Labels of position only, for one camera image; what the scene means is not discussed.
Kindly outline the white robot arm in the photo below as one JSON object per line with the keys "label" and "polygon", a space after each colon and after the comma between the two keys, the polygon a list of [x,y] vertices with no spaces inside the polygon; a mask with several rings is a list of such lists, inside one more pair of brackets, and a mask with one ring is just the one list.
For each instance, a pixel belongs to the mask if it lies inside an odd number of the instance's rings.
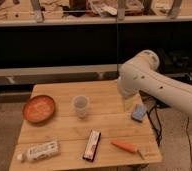
{"label": "white robot arm", "polygon": [[118,91],[124,98],[143,91],[192,117],[192,85],[158,73],[159,65],[159,57],[154,51],[139,52],[121,65]]}

